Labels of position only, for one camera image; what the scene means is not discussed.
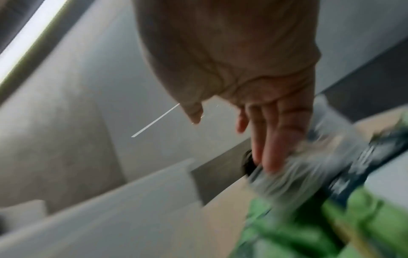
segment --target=gray floor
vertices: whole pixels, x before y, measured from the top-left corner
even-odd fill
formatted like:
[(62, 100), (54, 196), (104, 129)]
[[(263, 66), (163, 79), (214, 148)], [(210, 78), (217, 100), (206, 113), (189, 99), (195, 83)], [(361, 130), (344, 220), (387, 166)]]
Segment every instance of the gray floor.
[[(352, 121), (408, 102), (408, 40), (327, 89), (330, 104)], [(207, 204), (242, 177), (242, 156), (250, 149), (246, 140), (195, 169), (192, 174), (200, 197)]]

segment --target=white line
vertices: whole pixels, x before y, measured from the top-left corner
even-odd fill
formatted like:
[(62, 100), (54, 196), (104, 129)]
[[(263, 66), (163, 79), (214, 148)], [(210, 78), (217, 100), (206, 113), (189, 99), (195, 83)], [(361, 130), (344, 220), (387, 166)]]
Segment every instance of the white line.
[(166, 113), (162, 114), (158, 119), (154, 120), (153, 122), (151, 122), (150, 124), (146, 125), (145, 128), (141, 129), (139, 132), (135, 133), (134, 135), (132, 135), (133, 137), (138, 136), (139, 134), (141, 134), (144, 130), (148, 129), (150, 126), (152, 126), (154, 123), (156, 123), (157, 121), (159, 121), (160, 119), (162, 119), (162, 117), (164, 117), (165, 115), (167, 115), (168, 113), (170, 113), (170, 111), (172, 111), (173, 109), (175, 109), (176, 107), (178, 107), (180, 105), (180, 103), (178, 103), (177, 105), (175, 105), (174, 107), (172, 107), (169, 111), (167, 111)]
[(0, 83), (11, 73), (36, 40), (64, 7), (67, 0), (45, 0), (0, 54)]

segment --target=white strip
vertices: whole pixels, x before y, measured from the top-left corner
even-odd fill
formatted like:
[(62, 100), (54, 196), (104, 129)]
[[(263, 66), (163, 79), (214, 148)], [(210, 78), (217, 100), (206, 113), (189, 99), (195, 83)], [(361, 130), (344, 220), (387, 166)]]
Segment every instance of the white strip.
[(11, 73), (68, 0), (44, 0), (0, 54), (0, 83)]
[(144, 130), (148, 129), (150, 126), (152, 126), (154, 123), (156, 123), (157, 121), (159, 121), (160, 119), (162, 119), (162, 117), (164, 117), (165, 115), (167, 115), (168, 113), (170, 113), (170, 111), (172, 111), (173, 109), (175, 109), (176, 107), (178, 107), (180, 105), (180, 103), (178, 103), (177, 105), (175, 105), (174, 107), (172, 107), (169, 111), (167, 111), (166, 113), (162, 114), (158, 119), (154, 120), (153, 122), (151, 122), (150, 124), (148, 124), (147, 126), (145, 126), (145, 128), (141, 129), (139, 132), (135, 133), (134, 135), (132, 135), (132, 137), (136, 137), (139, 134), (141, 134)]

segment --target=beige table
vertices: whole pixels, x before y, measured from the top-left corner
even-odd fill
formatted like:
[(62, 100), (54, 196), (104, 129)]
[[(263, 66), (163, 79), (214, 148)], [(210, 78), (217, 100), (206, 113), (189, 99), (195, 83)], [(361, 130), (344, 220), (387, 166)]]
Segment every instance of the beige table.
[[(356, 127), (369, 139), (373, 132), (394, 125), (406, 109), (405, 106), (371, 116), (357, 122)], [(254, 197), (243, 177), (203, 208), (221, 258), (227, 257), (238, 241), (249, 203)]]

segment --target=wall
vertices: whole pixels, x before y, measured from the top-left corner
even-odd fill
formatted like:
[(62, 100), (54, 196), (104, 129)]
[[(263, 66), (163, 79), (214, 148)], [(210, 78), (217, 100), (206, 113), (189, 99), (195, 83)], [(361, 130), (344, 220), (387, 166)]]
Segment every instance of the wall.
[(109, 2), (92, 6), (88, 20), (81, 19), (2, 104), (0, 206), (42, 199), (55, 212), (125, 183), (104, 121), (78, 71), (83, 51), (113, 16), (95, 10), (109, 9)]
[[(194, 157), (196, 167), (249, 137), (234, 131), (235, 111), (218, 99), (205, 103), (192, 126), (180, 107), (131, 138), (176, 103), (143, 63), (128, 3), (84, 56), (82, 74), (108, 126), (129, 180)], [(316, 92), (329, 87), (408, 35), (408, 2), (344, 0), (321, 3)]]

